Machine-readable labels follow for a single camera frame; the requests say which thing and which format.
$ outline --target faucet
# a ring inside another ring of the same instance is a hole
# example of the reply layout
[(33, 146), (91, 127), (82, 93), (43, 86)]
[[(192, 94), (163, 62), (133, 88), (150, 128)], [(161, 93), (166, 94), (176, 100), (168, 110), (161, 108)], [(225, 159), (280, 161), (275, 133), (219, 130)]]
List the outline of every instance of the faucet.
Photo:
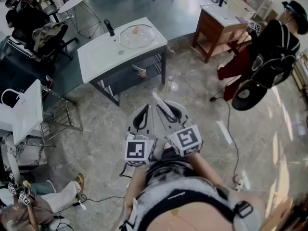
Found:
[(114, 36), (115, 35), (115, 30), (114, 28), (111, 26), (110, 21), (108, 19), (104, 19), (104, 23), (110, 33), (110, 36)]

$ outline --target buckle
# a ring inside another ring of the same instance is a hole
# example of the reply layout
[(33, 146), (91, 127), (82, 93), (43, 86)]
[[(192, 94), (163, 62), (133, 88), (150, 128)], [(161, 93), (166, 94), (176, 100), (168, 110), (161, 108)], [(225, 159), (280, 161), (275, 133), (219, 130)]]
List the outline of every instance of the buckle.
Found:
[(234, 207), (234, 212), (240, 216), (240, 218), (247, 217), (252, 213), (254, 208), (247, 201), (238, 202)]

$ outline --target black chair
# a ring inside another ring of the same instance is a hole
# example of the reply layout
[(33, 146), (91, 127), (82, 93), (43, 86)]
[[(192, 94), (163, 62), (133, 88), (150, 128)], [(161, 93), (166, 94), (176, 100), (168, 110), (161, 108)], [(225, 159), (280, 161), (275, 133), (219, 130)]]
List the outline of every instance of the black chair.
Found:
[(67, 42), (63, 41), (63, 37), (68, 29), (67, 25), (62, 25), (60, 32), (48, 40), (46, 44), (42, 48), (39, 48), (38, 52), (36, 52), (33, 50), (34, 40), (32, 39), (32, 32), (35, 29), (41, 28), (45, 24), (49, 23), (49, 16), (41, 10), (28, 6), (18, 13), (18, 20), (22, 22), (18, 24), (23, 26), (18, 28), (14, 25), (15, 29), (12, 37), (19, 41), (20, 44), (24, 44), (25, 49), (28, 49), (41, 60), (49, 62), (52, 67), (59, 54), (62, 54), (72, 60), (72, 57), (64, 52), (64, 49), (66, 49), (67, 45), (71, 42), (79, 42), (79, 40), (77, 38), (73, 38)]

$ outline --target red garment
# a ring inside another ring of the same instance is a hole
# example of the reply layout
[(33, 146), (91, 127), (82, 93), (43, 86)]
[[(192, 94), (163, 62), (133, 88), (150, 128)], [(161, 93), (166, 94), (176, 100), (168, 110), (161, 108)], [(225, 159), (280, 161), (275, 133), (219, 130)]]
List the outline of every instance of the red garment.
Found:
[(218, 70), (218, 79), (220, 80), (241, 75), (238, 80), (225, 88), (225, 92), (223, 93), (224, 100), (231, 100), (234, 97), (240, 84), (243, 81), (250, 79), (252, 75), (252, 63), (253, 62), (248, 49), (244, 48), (230, 62), (228, 62), (226, 66)]

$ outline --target gray floor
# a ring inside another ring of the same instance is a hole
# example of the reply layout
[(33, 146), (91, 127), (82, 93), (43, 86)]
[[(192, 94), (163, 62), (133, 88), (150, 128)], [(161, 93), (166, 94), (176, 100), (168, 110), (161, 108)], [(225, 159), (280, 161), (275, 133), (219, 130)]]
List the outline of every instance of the gray floor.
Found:
[[(153, 25), (164, 35), (167, 40), (195, 32), (200, 14), (200, 5), (211, 2), (210, 0), (85, 0), (85, 3), (103, 21), (108, 18), (113, 27), (119, 27), (128, 22), (147, 17)], [(91, 20), (84, 15), (77, 6), (77, 20)], [(91, 39), (77, 33), (71, 22), (68, 22), (69, 30), (65, 40), (77, 37), (79, 44), (72, 43), (68, 51), (73, 57), (69, 61), (64, 56), (59, 56), (54, 73), (53, 89), (61, 94), (67, 94), (82, 84), (81, 72), (77, 49), (90, 40), (108, 32), (105, 25), (101, 25)]]
[[(86, 178), (84, 193), (88, 198), (122, 196), (129, 183), (129, 179), (118, 176), (124, 166), (122, 140), (127, 118), (139, 106), (153, 103), (151, 93), (156, 91), (163, 99), (186, 106), (204, 140), (202, 156), (233, 187), (235, 146), (227, 143), (217, 124), (222, 121), (227, 125), (228, 107), (223, 100), (209, 102), (228, 82), (218, 80), (217, 65), (228, 62), (232, 55), (223, 53), (205, 64), (203, 57), (190, 48), (191, 40), (181, 37), (168, 42), (167, 75), (175, 77), (178, 90), (168, 90), (157, 76), (124, 92), (120, 107), (88, 84), (70, 92), (69, 97), (78, 102), (84, 131), (66, 130), (57, 137), (57, 147), (46, 149), (48, 165), (33, 172), (37, 180), (48, 177), (61, 190), (81, 172)], [(250, 192), (264, 200), (267, 212), (277, 204), (274, 192), (299, 199), (308, 191), (308, 139), (298, 135), (298, 125), (306, 124), (305, 109), (292, 77), (269, 90), (254, 108), (245, 112), (231, 108), (230, 130), (240, 154), (237, 172), (247, 172)], [(156, 135), (162, 137), (163, 127), (156, 113), (154, 126)], [(86, 211), (76, 207), (62, 215), (70, 218), (76, 231), (109, 230), (122, 202), (105, 217), (117, 201), (88, 201)]]

